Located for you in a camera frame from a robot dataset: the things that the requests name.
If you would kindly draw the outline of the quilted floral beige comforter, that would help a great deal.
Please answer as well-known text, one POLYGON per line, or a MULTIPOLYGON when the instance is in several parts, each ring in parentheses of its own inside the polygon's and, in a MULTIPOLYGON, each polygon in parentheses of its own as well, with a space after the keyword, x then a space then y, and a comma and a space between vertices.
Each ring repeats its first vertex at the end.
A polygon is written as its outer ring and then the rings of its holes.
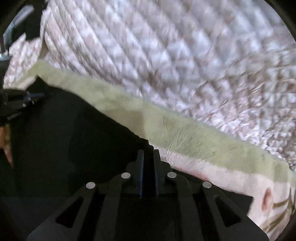
POLYGON ((100 77, 295 169, 295 34, 269 1, 19 1, 4 85, 37 60, 100 77))

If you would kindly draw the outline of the floral fleece blanket green border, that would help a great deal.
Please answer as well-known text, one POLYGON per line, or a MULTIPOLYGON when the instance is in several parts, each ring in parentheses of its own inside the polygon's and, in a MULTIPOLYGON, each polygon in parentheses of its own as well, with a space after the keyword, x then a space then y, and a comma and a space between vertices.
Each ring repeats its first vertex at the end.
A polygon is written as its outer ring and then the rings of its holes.
POLYGON ((206 178, 228 191, 253 197, 249 217, 270 240, 281 237, 295 214, 295 172, 288 164, 204 123, 131 96, 107 82, 38 61, 14 87, 41 77, 82 97, 96 109, 146 138, 177 170, 206 178))

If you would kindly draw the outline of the black pants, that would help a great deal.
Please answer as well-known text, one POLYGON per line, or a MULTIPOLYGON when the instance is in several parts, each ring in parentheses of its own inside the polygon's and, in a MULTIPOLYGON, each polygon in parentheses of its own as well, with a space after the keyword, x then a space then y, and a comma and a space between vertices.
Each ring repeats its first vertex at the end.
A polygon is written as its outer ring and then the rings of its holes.
POLYGON ((251 240, 256 226, 217 187, 168 173, 157 196, 154 148, 80 97, 38 78, 45 97, 10 120, 1 154, 1 240, 251 240), (130 164, 144 151, 142 198, 130 164))

